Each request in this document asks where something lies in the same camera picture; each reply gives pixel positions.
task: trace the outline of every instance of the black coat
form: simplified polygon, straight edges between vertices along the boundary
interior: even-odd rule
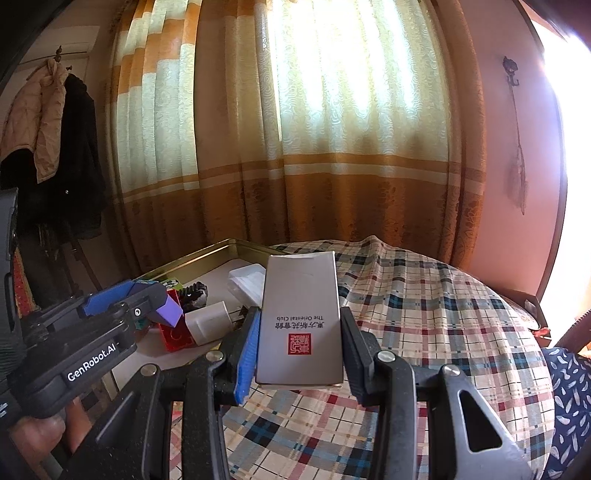
[[[60,228],[64,220],[78,238],[99,233],[106,206],[105,180],[99,164],[95,103],[75,75],[65,82],[60,161],[56,174],[37,184],[33,153],[21,149],[0,164],[0,187],[19,187],[18,228],[35,223]]]

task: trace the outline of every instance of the finger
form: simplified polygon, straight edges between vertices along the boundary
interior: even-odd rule
[[[72,453],[80,446],[91,428],[92,423],[82,407],[82,402],[75,398],[66,406],[66,440]]]
[[[11,429],[10,436],[22,457],[36,468],[58,444],[65,429],[64,421],[57,415],[48,419],[23,417]]]

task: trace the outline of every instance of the checkered fabric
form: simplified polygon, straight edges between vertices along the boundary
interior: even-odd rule
[[[533,336],[498,295],[473,277],[371,236],[277,247],[334,250],[341,305],[414,365],[453,363],[498,412],[539,478],[550,453],[554,400]],[[427,412],[419,405],[418,477],[428,475]],[[362,408],[345,381],[337,391],[264,391],[224,417],[236,480],[366,478],[377,412]]]

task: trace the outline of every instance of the orange striped curtain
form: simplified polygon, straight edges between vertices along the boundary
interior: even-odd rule
[[[376,235],[467,266],[482,90],[448,3],[439,19],[426,0],[205,1],[194,107],[207,240]]]
[[[107,106],[115,215],[133,273],[205,245],[193,117],[201,0],[139,0],[113,47]]]

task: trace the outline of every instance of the beige puffer jacket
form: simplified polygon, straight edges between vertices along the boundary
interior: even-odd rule
[[[12,102],[0,142],[0,162],[12,152],[33,152],[37,183],[56,174],[60,161],[61,116],[66,100],[65,67],[54,59],[35,70]]]

